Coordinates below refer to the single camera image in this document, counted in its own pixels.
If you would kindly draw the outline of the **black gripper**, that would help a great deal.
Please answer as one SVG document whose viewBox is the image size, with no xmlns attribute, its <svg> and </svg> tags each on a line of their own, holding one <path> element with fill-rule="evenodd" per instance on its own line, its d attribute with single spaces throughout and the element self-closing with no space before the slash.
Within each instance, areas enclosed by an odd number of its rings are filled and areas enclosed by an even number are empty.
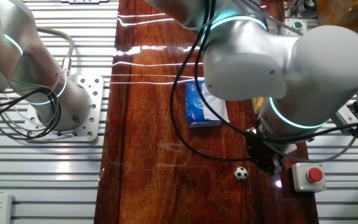
<svg viewBox="0 0 358 224">
<path fill-rule="evenodd" d="M 252 135 L 257 135 L 257 130 L 249 128 L 246 133 L 247 152 L 252 159 L 252 163 L 271 176 L 281 173 L 284 170 L 284 165 L 277 153 L 261 140 L 252 137 Z"/>
</svg>

